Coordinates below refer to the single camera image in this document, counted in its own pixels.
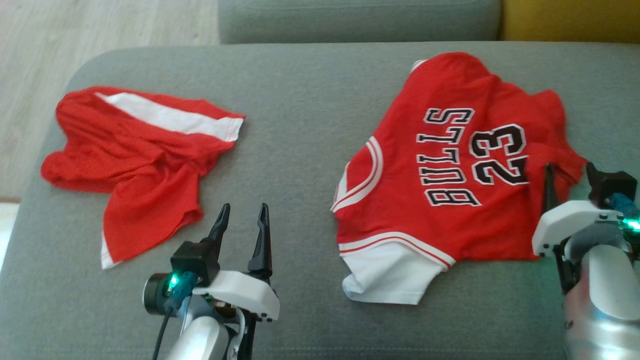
bulls jersey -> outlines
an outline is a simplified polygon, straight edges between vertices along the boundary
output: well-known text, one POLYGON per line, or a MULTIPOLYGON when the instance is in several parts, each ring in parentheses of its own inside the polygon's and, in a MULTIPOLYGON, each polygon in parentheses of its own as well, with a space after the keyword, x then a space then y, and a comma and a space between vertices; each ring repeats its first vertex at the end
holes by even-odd
POLYGON ((346 295, 416 304, 462 259, 535 259, 545 166, 564 201, 585 165, 564 129, 553 91, 528 95, 465 53, 416 63, 336 190, 346 295))

green led light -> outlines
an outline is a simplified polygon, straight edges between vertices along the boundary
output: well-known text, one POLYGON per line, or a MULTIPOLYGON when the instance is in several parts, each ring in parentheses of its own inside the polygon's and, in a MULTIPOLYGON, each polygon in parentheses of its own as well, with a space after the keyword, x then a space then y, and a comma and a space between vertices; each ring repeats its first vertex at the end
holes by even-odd
POLYGON ((640 231, 640 221, 638 220, 631 220, 631 219, 624 219, 622 220, 622 222, 630 227, 631 229, 633 229, 633 231, 640 231))

couch cushion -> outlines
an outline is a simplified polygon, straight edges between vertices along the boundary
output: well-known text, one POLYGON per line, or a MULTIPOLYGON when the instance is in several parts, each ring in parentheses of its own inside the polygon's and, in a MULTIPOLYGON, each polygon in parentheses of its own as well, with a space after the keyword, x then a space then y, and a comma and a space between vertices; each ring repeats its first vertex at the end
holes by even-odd
MULTIPOLYGON (((636 141, 640 46, 511 42, 235 45, 127 49, 87 63, 68 90, 96 84, 205 98, 247 115, 240 139, 200 183, 205 218, 146 254, 100 269, 108 196, 60 190, 33 172, 0 273, 0 348, 7 359, 148 359, 159 316, 145 281, 199 240, 224 202, 220 257, 244 270, 261 202, 270 207, 280 319, 261 323, 256 359, 561 360, 562 297, 551 259, 462 262, 418 306, 348 300, 329 211, 344 165, 363 146, 415 60, 478 56, 528 92, 558 92, 573 148, 604 171, 640 177, 636 141)), ((64 146, 56 124, 40 159, 64 146)), ((573 192, 584 199, 583 182, 573 192)), ((166 354, 180 324, 172 320, 166 354)))
POLYGON ((495 40, 500 0, 220 0, 220 41, 495 40))

wooden floor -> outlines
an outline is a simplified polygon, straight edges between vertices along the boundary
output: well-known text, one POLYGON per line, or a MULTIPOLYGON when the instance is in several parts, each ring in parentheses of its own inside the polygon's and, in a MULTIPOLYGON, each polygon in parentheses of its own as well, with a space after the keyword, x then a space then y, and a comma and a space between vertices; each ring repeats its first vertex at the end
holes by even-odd
POLYGON ((18 214, 18 204, 0 202, 0 271, 4 263, 6 247, 9 245, 9 238, 13 231, 15 216, 18 214))
POLYGON ((0 0, 0 199, 21 197, 71 75, 113 49, 218 43, 217 0, 0 0))

jersey armhole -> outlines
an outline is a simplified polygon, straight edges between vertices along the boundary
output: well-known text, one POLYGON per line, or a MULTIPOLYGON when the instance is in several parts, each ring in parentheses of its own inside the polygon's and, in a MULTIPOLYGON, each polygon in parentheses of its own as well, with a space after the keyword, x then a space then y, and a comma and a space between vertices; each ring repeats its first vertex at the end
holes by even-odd
POLYGON ((357 184, 353 184, 350 180, 351 176, 348 174, 353 172, 353 168, 361 170, 362 164, 358 161, 359 154, 356 154, 353 160, 347 163, 344 167, 342 179, 340 179, 338 187, 336 188, 334 202, 331 206, 331 211, 334 213, 338 212, 338 210, 342 208, 360 202, 373 191, 380 181, 384 167, 384 160, 382 156, 382 149, 380 148, 380 144, 376 138, 373 136, 370 137, 369 141, 367 141, 365 147, 360 152, 363 154, 368 152, 371 157, 369 173, 363 181, 358 181, 357 184))

